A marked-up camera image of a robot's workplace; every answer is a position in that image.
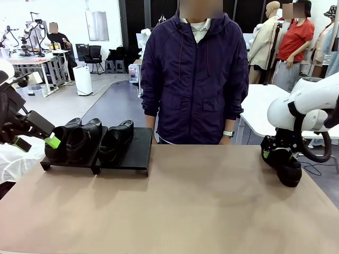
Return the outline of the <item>mannequin in red shirt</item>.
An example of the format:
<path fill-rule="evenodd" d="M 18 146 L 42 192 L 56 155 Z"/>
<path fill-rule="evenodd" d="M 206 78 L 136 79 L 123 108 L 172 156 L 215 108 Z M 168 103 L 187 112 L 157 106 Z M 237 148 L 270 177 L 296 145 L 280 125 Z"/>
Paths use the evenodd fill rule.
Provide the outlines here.
<path fill-rule="evenodd" d="M 297 0 L 296 4 L 298 12 L 282 38 L 273 77 L 273 84 L 287 92 L 291 92 L 297 82 L 301 62 L 315 32 L 315 25 L 309 20 L 311 1 Z"/>

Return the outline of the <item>white plastic cover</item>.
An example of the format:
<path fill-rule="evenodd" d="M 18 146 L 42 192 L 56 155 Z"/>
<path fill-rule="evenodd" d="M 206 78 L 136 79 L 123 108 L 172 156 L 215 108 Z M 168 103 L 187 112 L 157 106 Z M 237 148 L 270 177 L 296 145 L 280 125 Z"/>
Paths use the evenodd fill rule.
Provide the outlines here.
<path fill-rule="evenodd" d="M 0 184 L 18 182 L 43 157 L 44 145 L 35 144 L 29 152 L 8 145 L 0 145 Z"/>

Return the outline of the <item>small white robot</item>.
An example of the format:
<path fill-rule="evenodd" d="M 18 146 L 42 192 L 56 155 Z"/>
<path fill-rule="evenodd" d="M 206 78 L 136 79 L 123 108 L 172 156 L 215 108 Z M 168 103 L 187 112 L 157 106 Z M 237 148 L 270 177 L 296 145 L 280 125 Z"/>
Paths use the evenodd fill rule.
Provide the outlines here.
<path fill-rule="evenodd" d="M 20 43 L 9 25 L 4 31 L 0 31 L 0 58 L 8 59 L 17 54 L 19 45 Z"/>

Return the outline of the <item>black tripod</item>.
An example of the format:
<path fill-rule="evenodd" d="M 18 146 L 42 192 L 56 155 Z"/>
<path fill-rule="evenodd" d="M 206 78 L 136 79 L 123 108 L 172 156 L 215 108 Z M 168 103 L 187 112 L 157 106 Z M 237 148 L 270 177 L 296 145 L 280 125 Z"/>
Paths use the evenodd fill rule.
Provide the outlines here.
<path fill-rule="evenodd" d="M 272 47 L 271 47 L 271 50 L 270 50 L 269 61 L 268 61 L 268 64 L 267 64 L 267 71 L 266 71 L 266 75 L 265 75 L 265 78 L 264 78 L 263 85 L 267 85 L 267 82 L 268 82 L 269 71 L 271 69 L 271 64 L 272 64 L 274 53 L 275 53 L 275 48 L 276 48 L 276 43 L 277 43 L 277 40 L 278 40 L 278 35 L 280 33 L 280 29 L 283 26 L 283 23 L 284 23 L 283 20 L 277 20 L 275 22 L 276 26 L 275 26 L 274 40 L 273 40 L 273 44 L 272 44 Z"/>

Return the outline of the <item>mannequin with bucket hat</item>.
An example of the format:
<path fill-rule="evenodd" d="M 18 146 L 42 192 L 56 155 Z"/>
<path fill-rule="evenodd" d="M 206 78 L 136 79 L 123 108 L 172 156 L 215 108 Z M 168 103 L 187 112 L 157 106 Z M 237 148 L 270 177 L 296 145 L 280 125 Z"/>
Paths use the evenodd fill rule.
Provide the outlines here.
<path fill-rule="evenodd" d="M 329 43 L 332 37 L 332 32 L 334 28 L 334 22 L 336 17 L 337 6 L 332 5 L 327 12 L 324 13 L 324 16 L 331 20 L 330 24 L 325 26 L 322 30 L 318 39 L 316 40 L 315 45 L 311 49 L 311 59 L 310 62 L 313 65 L 312 77 L 324 78 L 325 77 L 325 68 L 323 67 L 324 57 L 327 54 Z"/>

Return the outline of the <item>black office chair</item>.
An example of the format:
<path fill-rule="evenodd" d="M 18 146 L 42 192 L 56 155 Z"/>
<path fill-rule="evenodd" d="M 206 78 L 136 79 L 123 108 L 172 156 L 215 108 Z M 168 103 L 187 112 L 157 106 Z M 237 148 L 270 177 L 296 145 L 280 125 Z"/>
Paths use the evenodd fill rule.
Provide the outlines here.
<path fill-rule="evenodd" d="M 104 68 L 102 66 L 101 46 L 89 46 L 88 54 L 84 56 L 84 62 L 86 66 L 92 64 L 91 74 L 94 71 L 94 67 L 96 67 L 98 75 L 103 74 Z"/>

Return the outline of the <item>person in purple jacket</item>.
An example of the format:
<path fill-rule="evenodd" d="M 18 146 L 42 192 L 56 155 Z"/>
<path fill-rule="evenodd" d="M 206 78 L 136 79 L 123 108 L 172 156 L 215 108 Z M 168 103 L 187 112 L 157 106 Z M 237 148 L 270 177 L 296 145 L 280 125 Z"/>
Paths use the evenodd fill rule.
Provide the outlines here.
<path fill-rule="evenodd" d="M 145 85 L 161 92 L 158 143 L 219 144 L 225 93 L 249 87 L 243 33 L 222 0 L 180 0 L 175 15 L 152 30 L 141 66 Z"/>

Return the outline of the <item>mannequin in beige coat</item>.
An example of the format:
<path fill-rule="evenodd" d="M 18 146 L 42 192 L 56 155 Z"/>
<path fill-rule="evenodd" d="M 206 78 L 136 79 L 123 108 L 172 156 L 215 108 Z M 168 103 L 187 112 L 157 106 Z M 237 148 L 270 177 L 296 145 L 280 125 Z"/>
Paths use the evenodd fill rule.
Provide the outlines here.
<path fill-rule="evenodd" d="M 275 37 L 275 22 L 279 19 L 277 16 L 279 8 L 280 3 L 278 1 L 272 1 L 266 5 L 267 20 L 254 36 L 248 53 L 250 84 L 258 84 L 264 71 L 270 70 L 273 65 L 273 63 L 269 65 L 269 59 Z"/>

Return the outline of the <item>computer case with lights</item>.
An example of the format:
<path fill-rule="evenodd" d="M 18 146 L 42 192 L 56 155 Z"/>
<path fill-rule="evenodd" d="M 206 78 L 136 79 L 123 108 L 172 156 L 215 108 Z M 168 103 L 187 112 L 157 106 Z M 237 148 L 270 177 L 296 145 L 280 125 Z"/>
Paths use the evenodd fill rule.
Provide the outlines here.
<path fill-rule="evenodd" d="M 130 64 L 128 66 L 129 83 L 138 84 L 140 80 L 140 64 Z"/>

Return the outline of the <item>black leather dress shoe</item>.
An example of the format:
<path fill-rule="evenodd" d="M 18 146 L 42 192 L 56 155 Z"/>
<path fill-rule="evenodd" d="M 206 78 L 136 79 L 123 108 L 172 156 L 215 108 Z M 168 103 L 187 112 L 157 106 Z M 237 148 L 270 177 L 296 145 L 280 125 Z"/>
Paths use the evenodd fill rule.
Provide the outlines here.
<path fill-rule="evenodd" d="M 102 165 L 108 165 L 115 161 L 116 157 L 128 146 L 133 138 L 134 122 L 125 120 L 118 126 L 108 128 L 101 140 L 98 158 Z"/>
<path fill-rule="evenodd" d="M 276 170 L 280 182 L 287 187 L 296 187 L 302 177 L 301 164 L 296 161 L 289 161 L 289 151 L 278 149 L 269 155 L 266 164 Z"/>
<path fill-rule="evenodd" d="M 85 125 L 78 126 L 70 133 L 66 142 L 68 161 L 77 163 L 87 159 L 102 137 L 102 122 L 91 119 Z"/>
<path fill-rule="evenodd" d="M 81 118 L 74 118 L 67 122 L 65 125 L 57 126 L 54 128 L 53 133 L 60 141 L 58 148 L 54 149 L 47 143 L 44 147 L 46 157 L 50 162 L 63 162 L 66 160 L 66 143 L 71 132 L 82 125 Z"/>

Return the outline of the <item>mannequin in blue jacket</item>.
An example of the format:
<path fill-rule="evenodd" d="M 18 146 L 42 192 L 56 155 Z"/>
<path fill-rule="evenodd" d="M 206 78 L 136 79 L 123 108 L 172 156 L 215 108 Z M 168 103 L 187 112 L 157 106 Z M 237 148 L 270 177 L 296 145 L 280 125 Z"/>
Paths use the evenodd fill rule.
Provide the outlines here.
<path fill-rule="evenodd" d="M 327 35 L 325 39 L 325 44 L 323 48 L 323 53 L 327 53 L 331 40 L 332 40 L 332 32 L 333 29 L 330 30 L 330 35 Z M 337 29 L 337 34 L 335 36 L 334 44 L 331 49 L 331 54 L 330 57 L 327 57 L 326 60 L 329 60 L 329 65 L 327 66 L 326 69 L 326 74 L 325 77 L 329 77 L 337 72 L 339 72 L 339 26 Z"/>

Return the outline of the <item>person's right forearm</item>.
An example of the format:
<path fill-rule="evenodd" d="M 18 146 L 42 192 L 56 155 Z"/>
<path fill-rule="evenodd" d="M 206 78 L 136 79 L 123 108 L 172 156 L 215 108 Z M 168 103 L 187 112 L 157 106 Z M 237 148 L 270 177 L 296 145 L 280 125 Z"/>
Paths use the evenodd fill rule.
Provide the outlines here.
<path fill-rule="evenodd" d="M 156 116 L 160 106 L 161 92 L 154 86 L 143 86 L 142 108 L 146 117 L 146 126 L 155 129 Z"/>

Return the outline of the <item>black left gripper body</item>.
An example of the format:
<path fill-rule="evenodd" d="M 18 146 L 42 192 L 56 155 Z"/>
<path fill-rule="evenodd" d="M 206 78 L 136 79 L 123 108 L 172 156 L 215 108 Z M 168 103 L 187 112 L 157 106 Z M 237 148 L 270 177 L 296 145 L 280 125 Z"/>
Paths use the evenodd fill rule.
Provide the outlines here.
<path fill-rule="evenodd" d="M 10 136 L 26 135 L 39 139 L 49 138 L 55 126 L 36 111 L 23 115 L 16 113 L 5 120 L 5 132 Z"/>

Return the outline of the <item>black backpack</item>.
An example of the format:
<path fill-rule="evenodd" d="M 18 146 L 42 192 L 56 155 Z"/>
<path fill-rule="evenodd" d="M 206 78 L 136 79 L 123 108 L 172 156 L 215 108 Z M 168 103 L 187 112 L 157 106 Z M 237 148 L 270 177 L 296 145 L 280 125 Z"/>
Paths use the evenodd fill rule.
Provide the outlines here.
<path fill-rule="evenodd" d="M 106 61 L 117 61 L 117 60 L 125 60 L 126 58 L 126 50 L 123 46 L 119 46 L 116 49 L 110 49 L 109 55 Z"/>

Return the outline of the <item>grey workbench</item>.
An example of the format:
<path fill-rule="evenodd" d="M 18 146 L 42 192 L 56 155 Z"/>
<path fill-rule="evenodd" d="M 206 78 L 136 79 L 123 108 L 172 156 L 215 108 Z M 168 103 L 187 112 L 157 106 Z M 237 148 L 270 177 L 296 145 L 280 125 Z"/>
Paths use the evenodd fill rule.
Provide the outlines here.
<path fill-rule="evenodd" d="M 65 54 L 51 55 L 50 57 L 22 57 L 22 58 L 0 58 L 0 65 L 10 63 L 14 70 L 24 74 L 38 72 L 42 77 L 46 91 L 43 97 L 47 97 L 59 89 L 60 85 L 70 81 L 68 62 Z"/>

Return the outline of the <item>person in black shirt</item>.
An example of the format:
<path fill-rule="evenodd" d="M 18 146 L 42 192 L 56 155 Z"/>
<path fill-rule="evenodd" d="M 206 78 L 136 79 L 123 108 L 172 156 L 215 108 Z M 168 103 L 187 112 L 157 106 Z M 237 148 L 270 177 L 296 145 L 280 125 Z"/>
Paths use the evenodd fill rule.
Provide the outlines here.
<path fill-rule="evenodd" d="M 70 80 L 74 81 L 75 77 L 73 68 L 77 67 L 77 63 L 75 61 L 73 46 L 68 40 L 67 36 L 59 32 L 58 23 L 49 23 L 49 34 L 47 34 L 47 37 L 52 43 L 59 43 L 61 50 L 67 51 L 67 53 L 65 53 L 65 56 L 67 58 L 69 76 Z"/>

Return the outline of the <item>black shoe stand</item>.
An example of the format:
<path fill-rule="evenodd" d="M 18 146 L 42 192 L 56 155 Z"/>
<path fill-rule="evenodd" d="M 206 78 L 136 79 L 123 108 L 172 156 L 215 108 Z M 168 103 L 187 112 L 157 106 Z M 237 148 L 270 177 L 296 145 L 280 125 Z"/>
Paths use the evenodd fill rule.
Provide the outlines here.
<path fill-rule="evenodd" d="M 135 127 L 131 140 L 114 151 L 113 160 L 102 162 L 98 157 L 94 168 L 99 173 L 102 169 L 134 170 L 148 177 L 152 135 L 151 128 Z"/>
<path fill-rule="evenodd" d="M 98 162 L 98 150 L 100 147 L 101 140 L 108 130 L 107 126 L 102 127 L 102 136 L 97 143 L 93 145 L 91 149 L 91 153 L 79 162 L 69 162 L 68 160 L 63 162 L 50 162 L 47 157 L 44 157 L 40 162 L 44 171 L 50 170 L 51 166 L 59 166 L 59 167 L 75 167 L 75 168 L 89 168 L 94 175 L 98 175 L 101 173 L 101 166 Z"/>

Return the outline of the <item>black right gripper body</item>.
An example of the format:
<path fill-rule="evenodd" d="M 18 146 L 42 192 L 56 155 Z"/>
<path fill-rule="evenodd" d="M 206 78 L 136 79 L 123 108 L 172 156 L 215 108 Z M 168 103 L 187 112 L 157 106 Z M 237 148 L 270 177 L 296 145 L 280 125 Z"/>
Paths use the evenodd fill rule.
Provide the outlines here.
<path fill-rule="evenodd" d="M 276 128 L 275 135 L 266 135 L 261 142 L 261 150 L 269 151 L 270 154 L 278 149 L 298 153 L 304 147 L 305 140 L 300 133 L 280 128 Z"/>

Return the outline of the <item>white table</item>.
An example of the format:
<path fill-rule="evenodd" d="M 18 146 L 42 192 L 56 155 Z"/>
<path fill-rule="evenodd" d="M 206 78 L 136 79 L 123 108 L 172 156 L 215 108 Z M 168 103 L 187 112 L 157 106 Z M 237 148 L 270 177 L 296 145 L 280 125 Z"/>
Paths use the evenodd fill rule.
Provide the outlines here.
<path fill-rule="evenodd" d="M 293 130 L 295 121 L 302 117 L 302 136 L 316 138 L 317 132 L 328 132 L 330 138 L 339 140 L 339 124 L 324 126 L 329 116 L 326 110 L 335 108 L 339 96 L 339 82 L 321 79 L 315 83 L 301 80 L 288 93 L 275 85 L 249 86 L 242 102 L 244 121 L 259 137 L 275 135 L 276 128 Z"/>

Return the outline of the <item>person's left forearm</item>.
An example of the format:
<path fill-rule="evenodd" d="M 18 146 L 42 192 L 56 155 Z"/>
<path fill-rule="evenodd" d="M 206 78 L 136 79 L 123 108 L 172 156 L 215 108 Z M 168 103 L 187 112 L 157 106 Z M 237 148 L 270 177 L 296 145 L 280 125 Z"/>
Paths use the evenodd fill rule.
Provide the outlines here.
<path fill-rule="evenodd" d="M 246 98 L 247 94 L 247 88 L 233 89 L 225 93 L 225 131 L 233 131 L 235 120 L 243 112 L 242 102 Z"/>

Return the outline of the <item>white air purifier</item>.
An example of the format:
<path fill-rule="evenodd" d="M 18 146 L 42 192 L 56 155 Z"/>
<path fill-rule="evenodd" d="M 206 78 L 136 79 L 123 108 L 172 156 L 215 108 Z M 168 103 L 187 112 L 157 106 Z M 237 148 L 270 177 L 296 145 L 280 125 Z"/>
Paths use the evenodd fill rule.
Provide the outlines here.
<path fill-rule="evenodd" d="M 93 93 L 90 69 L 88 66 L 77 66 L 73 68 L 77 94 L 88 96 Z"/>

